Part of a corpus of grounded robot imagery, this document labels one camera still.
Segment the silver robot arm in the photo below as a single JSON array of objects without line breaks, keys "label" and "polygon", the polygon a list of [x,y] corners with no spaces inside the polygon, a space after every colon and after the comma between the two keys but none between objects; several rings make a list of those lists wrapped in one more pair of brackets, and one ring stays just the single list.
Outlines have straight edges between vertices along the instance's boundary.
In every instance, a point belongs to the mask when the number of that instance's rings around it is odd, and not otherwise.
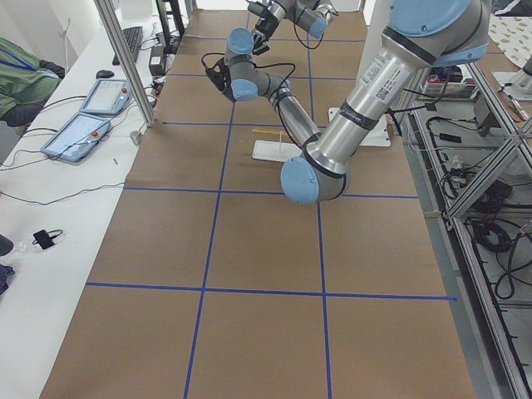
[{"label": "silver robot arm", "polygon": [[283,20],[321,39],[338,16],[331,1],[248,1],[248,11],[259,18],[252,31],[254,55],[269,50],[269,39]]},{"label": "silver robot arm", "polygon": [[297,204],[339,197],[349,186],[348,160],[373,130],[412,76],[423,68],[480,60],[488,46],[488,1],[394,1],[382,30],[382,45],[324,130],[313,123],[287,79],[260,71],[254,57],[284,20],[321,37],[337,16],[329,1],[256,1],[254,29],[234,29],[219,72],[210,80],[231,101],[266,98],[279,114],[299,156],[283,165],[284,194]]}]

